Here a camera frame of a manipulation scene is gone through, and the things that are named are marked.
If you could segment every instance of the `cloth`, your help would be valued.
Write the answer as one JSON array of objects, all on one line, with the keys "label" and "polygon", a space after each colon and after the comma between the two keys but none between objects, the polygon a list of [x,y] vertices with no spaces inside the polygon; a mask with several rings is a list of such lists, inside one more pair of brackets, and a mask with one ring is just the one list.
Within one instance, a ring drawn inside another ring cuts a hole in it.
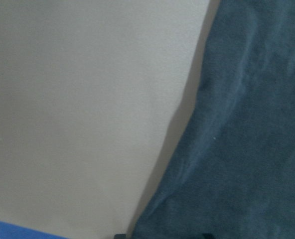
[{"label": "cloth", "polygon": [[223,0],[133,239],[295,239],[295,0]]}]

